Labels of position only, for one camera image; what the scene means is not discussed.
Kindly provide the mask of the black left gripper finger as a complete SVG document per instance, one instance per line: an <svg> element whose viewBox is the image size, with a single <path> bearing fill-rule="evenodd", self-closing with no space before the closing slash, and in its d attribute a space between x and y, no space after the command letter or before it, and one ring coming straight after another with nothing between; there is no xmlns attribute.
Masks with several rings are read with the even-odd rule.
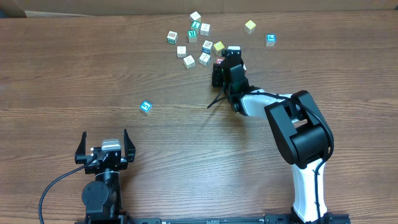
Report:
<svg viewBox="0 0 398 224"><path fill-rule="evenodd" d="M75 163L85 164L86 162L86 131L82 133L81 141L75 152Z"/></svg>
<svg viewBox="0 0 398 224"><path fill-rule="evenodd" d="M127 133L127 129L124 129L124 153L128 162L134 161L136 148Z"/></svg>

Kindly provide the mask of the blue number 5 block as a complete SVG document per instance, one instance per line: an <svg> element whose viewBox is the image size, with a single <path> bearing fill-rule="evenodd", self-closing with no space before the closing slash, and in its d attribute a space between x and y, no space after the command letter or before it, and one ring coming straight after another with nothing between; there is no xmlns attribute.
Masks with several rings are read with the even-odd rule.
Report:
<svg viewBox="0 0 398 224"><path fill-rule="evenodd" d="M148 114L152 111L152 103L148 102L148 101L143 101L140 105L140 110L145 113Z"/></svg>

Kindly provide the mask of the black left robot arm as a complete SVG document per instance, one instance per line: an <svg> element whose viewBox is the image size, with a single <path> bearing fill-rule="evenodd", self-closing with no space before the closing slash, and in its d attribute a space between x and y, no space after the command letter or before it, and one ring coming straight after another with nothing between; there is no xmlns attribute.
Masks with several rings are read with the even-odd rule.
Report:
<svg viewBox="0 0 398 224"><path fill-rule="evenodd" d="M82 164L86 174L95 175L94 181L87 184L81 194L86 207L85 223L132 223L128 212L123 210L120 171L134 161L136 148L126 129L123 140L123 144L118 139L104 140L87 155L86 132L82 134L75 163Z"/></svg>

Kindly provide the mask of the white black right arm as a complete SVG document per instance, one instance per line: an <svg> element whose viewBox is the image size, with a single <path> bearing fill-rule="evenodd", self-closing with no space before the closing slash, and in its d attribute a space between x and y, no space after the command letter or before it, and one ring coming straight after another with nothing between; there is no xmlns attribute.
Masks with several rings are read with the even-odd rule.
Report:
<svg viewBox="0 0 398 224"><path fill-rule="evenodd" d="M220 87L232 108L268 120L277 148L291 165L295 223L333 223L323 193L323 172L334 148L333 134L311 94L269 93L249 84L241 58L225 57L213 66L212 85Z"/></svg>

